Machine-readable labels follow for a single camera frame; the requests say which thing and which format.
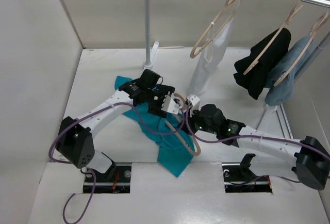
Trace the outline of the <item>black hanging shirt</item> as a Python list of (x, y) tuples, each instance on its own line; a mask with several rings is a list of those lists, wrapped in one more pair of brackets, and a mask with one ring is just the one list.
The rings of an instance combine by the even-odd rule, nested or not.
[(258, 99), (264, 89), (268, 73), (288, 52), (288, 47), (291, 41), (291, 32), (284, 28), (276, 40), (270, 45), (268, 50), (262, 55), (259, 63), (247, 75), (243, 75), (243, 72), (250, 62), (253, 61), (255, 52), (265, 45), (274, 33), (275, 31), (254, 45), (250, 49), (249, 56), (234, 63), (236, 70), (236, 73), (234, 73), (234, 79), (236, 83), (246, 89), (248, 94), (255, 100)]

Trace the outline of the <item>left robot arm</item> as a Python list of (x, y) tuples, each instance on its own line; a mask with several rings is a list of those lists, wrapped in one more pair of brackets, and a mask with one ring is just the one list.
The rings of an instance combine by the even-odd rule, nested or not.
[(137, 79), (122, 83), (114, 94), (85, 116), (64, 118), (60, 125), (55, 150), (76, 168), (87, 168), (97, 172), (104, 181), (114, 177), (116, 163), (94, 147), (94, 138), (118, 116), (136, 110), (142, 104), (147, 112), (166, 118), (177, 114), (179, 107), (173, 99), (175, 88), (158, 83), (160, 75), (146, 69)]

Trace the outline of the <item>hanger holding black shirt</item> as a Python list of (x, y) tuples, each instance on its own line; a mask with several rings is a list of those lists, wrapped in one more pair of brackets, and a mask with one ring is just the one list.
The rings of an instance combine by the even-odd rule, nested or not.
[(253, 61), (250, 62), (250, 64), (247, 66), (247, 68), (243, 72), (243, 75), (247, 75), (259, 63), (260, 58), (262, 57), (262, 55), (268, 50), (270, 45), (280, 35), (281, 31), (290, 24), (292, 19), (302, 9), (302, 7), (303, 7), (302, 0), (295, 0), (294, 1), (293, 6), (291, 7), (289, 12), (287, 13), (285, 19), (282, 21), (279, 28), (271, 36), (271, 38), (268, 40), (268, 42), (255, 52), (255, 57), (254, 57)]

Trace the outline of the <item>white hanging shirt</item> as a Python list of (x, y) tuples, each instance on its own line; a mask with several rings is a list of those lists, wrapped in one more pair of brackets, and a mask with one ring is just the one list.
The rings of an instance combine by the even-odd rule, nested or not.
[(233, 23), (234, 19), (230, 20), (217, 35), (215, 35), (215, 25), (212, 23), (211, 31), (207, 34), (207, 39), (210, 39), (211, 42), (200, 53), (198, 63), (186, 90), (187, 96), (193, 94), (200, 97), (206, 92), (212, 75), (226, 52)]

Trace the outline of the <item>white rack base foot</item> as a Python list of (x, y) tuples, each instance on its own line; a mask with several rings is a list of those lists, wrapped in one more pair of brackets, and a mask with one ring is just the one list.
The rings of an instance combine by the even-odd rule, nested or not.
[(143, 69), (152, 69), (156, 60), (156, 54), (159, 48), (159, 42), (155, 41), (150, 51), (146, 54), (146, 60), (143, 65)]

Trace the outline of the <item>hanger holding white shirt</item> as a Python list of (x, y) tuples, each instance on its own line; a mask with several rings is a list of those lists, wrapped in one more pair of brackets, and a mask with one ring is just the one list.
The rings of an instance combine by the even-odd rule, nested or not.
[(237, 9), (243, 0), (225, 0), (224, 7), (210, 22), (209, 26), (199, 37), (190, 52), (190, 58), (194, 59), (199, 55), (210, 43), (213, 43), (224, 27), (234, 18)]

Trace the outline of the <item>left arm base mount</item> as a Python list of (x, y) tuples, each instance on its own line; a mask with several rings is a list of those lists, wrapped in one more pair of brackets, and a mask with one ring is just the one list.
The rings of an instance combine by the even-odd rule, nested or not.
[[(130, 193), (132, 163), (118, 163), (114, 175), (107, 179), (103, 174), (95, 171), (96, 186), (95, 194), (128, 194)], [(87, 173), (87, 169), (80, 170), (85, 178), (82, 186), (83, 193), (91, 193), (93, 188), (93, 179), (91, 173)]]

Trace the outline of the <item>beige wooden hanger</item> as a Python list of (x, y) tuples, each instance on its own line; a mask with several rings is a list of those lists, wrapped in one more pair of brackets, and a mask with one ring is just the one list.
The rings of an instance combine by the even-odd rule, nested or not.
[[(185, 103), (185, 98), (179, 93), (173, 93), (174, 99), (178, 100), (178, 102), (182, 102), (183, 110), (187, 109), (187, 105)], [(193, 156), (199, 156), (201, 154), (201, 148), (197, 140), (190, 136), (193, 141), (193, 149), (187, 144), (187, 142), (183, 139), (183, 137), (179, 134), (179, 132), (175, 133), (175, 136), (179, 139), (179, 141), (183, 144), (183, 146), (187, 149), (187, 151)]]

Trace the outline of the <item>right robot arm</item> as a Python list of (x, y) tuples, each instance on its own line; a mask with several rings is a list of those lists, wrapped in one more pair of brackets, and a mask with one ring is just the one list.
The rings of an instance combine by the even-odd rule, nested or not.
[(223, 143), (279, 159), (279, 165), (266, 167), (266, 174), (278, 168), (293, 173), (298, 182), (309, 188), (324, 190), (326, 187), (329, 178), (329, 153), (314, 137), (288, 139), (263, 134), (242, 122), (225, 118), (214, 104), (200, 107), (191, 101), (187, 102), (185, 125), (186, 132), (193, 136), (198, 131), (216, 136), (215, 140), (201, 138), (200, 141), (204, 143)]

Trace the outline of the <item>left rack pole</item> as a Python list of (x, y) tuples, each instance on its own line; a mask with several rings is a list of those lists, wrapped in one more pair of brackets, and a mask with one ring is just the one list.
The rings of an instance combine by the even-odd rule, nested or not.
[(144, 67), (151, 69), (151, 46), (150, 46), (150, 0), (144, 0), (145, 6), (145, 63)]

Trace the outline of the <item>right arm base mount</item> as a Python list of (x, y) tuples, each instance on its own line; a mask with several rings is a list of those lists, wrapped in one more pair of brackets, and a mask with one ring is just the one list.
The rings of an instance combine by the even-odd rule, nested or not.
[(241, 162), (222, 164), (226, 193), (273, 193), (269, 176), (257, 176), (250, 170), (255, 156), (246, 154)]

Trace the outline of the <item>teal t shirt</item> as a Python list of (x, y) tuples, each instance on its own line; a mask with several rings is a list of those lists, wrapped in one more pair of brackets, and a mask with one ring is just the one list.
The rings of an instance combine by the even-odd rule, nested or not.
[(190, 164), (193, 155), (187, 151), (175, 134), (160, 135), (160, 133), (171, 132), (171, 129), (166, 125), (165, 121), (168, 121), (174, 128), (176, 128), (179, 122), (170, 114), (164, 119), (148, 113), (148, 105), (146, 104), (137, 106), (137, 110), (143, 123), (133, 109), (125, 112), (123, 115), (138, 122), (141, 131), (147, 138), (154, 141), (155, 144), (159, 146), (157, 162), (175, 177), (179, 177)]

